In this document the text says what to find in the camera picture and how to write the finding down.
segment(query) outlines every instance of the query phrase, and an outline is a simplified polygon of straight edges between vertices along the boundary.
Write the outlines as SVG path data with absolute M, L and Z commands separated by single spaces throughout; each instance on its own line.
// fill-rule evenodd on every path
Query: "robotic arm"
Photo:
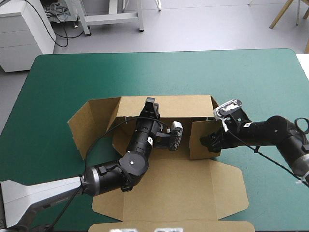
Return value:
M 243 142 L 256 146 L 256 150 L 260 146 L 275 145 L 292 172 L 304 176 L 309 171 L 309 142 L 306 138 L 309 128 L 302 131 L 297 122 L 304 119 L 309 126 L 309 120 L 298 118 L 292 123 L 281 116 L 273 116 L 264 122 L 251 122 L 241 107 L 240 100 L 230 100 L 217 107 L 214 117 L 221 120 L 223 126 L 201 138 L 202 145 L 212 152 L 245 145 Z
M 119 160 L 88 167 L 84 175 L 32 186 L 1 182 L 0 232 L 28 232 L 37 212 L 74 194 L 97 196 L 119 188 L 123 192 L 132 190 L 148 169 L 153 147 L 175 151 L 180 143 L 181 123 L 173 122 L 171 131 L 163 133 L 159 120 L 159 105 L 154 98 L 147 98 L 126 153 Z

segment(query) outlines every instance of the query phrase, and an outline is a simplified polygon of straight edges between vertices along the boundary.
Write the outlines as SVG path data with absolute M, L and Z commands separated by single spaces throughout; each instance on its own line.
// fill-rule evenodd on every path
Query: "gray floor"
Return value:
M 154 0 L 142 0 L 145 32 L 137 23 L 92 26 L 92 36 L 72 39 L 54 53 L 156 52 L 290 48 L 303 53 L 309 37 L 309 21 L 296 26 L 297 4 L 287 10 L 277 26 L 268 27 L 285 0 L 162 0 L 159 12 Z M 107 0 L 84 1 L 87 13 L 106 12 Z M 131 0 L 129 10 L 135 9 Z M 307 6 L 301 3 L 301 16 Z M 69 36 L 78 34 L 67 24 Z M 62 33 L 60 27 L 55 31 Z M 0 133 L 11 112 L 27 72 L 5 73 L 0 69 Z

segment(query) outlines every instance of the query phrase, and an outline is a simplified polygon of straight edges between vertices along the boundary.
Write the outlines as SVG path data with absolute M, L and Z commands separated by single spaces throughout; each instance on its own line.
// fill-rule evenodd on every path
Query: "cardboard box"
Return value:
M 217 103 L 210 95 L 152 96 L 159 103 L 161 120 L 183 125 L 181 145 L 175 152 L 152 150 L 150 165 L 131 192 L 120 189 L 97 196 L 93 210 L 121 220 L 93 225 L 91 232 L 116 228 L 136 228 L 153 232 L 156 228 L 184 228 L 197 231 L 253 232 L 248 222 L 218 221 L 248 207 L 240 169 L 206 158 L 218 156 L 203 147 L 199 138 L 216 131 L 213 118 Z M 138 116 L 147 96 L 89 100 L 69 120 L 76 146 L 85 157 L 94 140 L 125 117 Z M 135 128 L 135 121 L 113 132 L 113 146 L 122 155 Z

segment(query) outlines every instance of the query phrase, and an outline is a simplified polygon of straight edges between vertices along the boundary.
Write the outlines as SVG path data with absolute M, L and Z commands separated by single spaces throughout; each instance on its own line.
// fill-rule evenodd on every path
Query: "white cabinet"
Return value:
M 51 36 L 56 35 L 40 0 L 28 0 L 37 9 Z M 6 72 L 29 70 L 41 54 L 52 54 L 55 42 L 41 19 L 24 0 L 11 0 L 0 7 L 0 66 Z

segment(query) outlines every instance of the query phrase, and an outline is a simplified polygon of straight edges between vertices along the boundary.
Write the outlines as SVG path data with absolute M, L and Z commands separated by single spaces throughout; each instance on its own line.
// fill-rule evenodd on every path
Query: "green tabletop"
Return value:
M 80 174 L 84 163 L 67 121 L 89 99 L 171 94 L 211 94 L 218 103 L 238 98 L 252 121 L 309 114 L 309 82 L 288 49 L 39 56 L 0 136 L 0 179 L 35 184 Z M 275 147 L 261 151 L 286 165 Z M 117 156 L 105 138 L 90 164 Z M 287 172 L 245 147 L 217 160 L 242 170 L 250 204 L 225 220 L 249 221 L 256 230 L 309 229 L 309 189 Z M 76 198 L 56 230 L 116 221 L 94 213 L 91 203 Z M 62 207 L 39 213 L 34 225 L 51 223 Z

